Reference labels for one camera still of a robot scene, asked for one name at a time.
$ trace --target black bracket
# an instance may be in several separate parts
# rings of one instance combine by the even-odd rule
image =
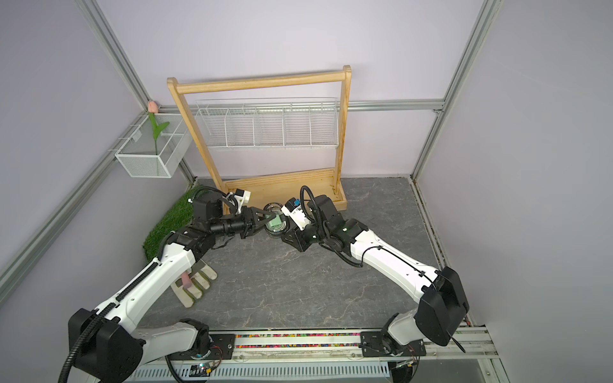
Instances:
[[[362,331],[360,333],[360,347],[364,357],[425,357],[424,341],[421,339],[402,346],[401,352],[395,355],[384,351],[383,344],[383,336],[380,331]]]
[[[211,340],[213,341],[210,344],[211,352],[208,353],[204,360],[228,360],[232,359],[232,353],[234,352],[234,340],[236,339],[236,334],[209,334]],[[221,349],[222,355],[219,355],[219,350],[212,348],[213,346],[217,346]],[[191,358],[187,351],[183,352],[175,352],[170,356],[171,360],[194,360]]]

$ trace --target white wire basket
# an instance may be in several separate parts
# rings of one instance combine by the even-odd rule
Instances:
[[[196,121],[209,148],[338,145],[334,98],[198,100]]]
[[[158,152],[149,117],[143,116],[138,128],[125,138],[115,157],[132,177],[171,178],[181,162],[192,136],[178,113],[155,114],[158,124],[169,122],[158,136]]]

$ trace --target pink tulip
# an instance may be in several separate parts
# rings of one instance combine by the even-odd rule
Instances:
[[[183,283],[184,289],[189,289],[191,287],[191,279],[189,278],[187,271],[184,271],[183,274],[181,274],[181,283]]]
[[[159,113],[158,105],[155,101],[149,101],[149,113]]]

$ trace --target artificial grass mat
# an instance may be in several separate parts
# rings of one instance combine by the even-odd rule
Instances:
[[[149,232],[149,235],[147,235],[145,243],[143,244],[147,262],[151,262],[151,260],[158,255],[159,243],[164,239],[166,234],[190,223],[194,209],[192,204],[188,202],[188,198],[190,198],[193,190],[192,188],[185,192],[185,194],[172,205],[172,208],[166,212],[162,220],[155,225],[151,232]]]

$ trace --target wooden rack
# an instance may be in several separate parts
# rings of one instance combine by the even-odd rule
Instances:
[[[223,181],[208,151],[202,133],[196,123],[194,114],[185,94],[235,91],[241,89],[272,88],[276,86],[306,85],[328,82],[341,82],[340,113],[338,117],[338,146],[334,168],[308,170],[306,172],[267,175],[241,180]],[[196,84],[179,84],[174,77],[168,78],[168,89],[183,119],[194,138],[200,155],[207,166],[213,182],[218,189],[229,192],[236,189],[251,191],[249,206],[263,208],[269,202],[284,203],[291,197],[297,197],[300,187],[307,185],[314,195],[326,194],[332,199],[338,210],[347,209],[347,198],[341,185],[341,168],[343,165],[343,148],[345,147],[345,128],[349,107],[349,89],[351,87],[351,67],[345,65],[339,72],[326,72],[281,77],[249,78],[245,80],[208,82]]]

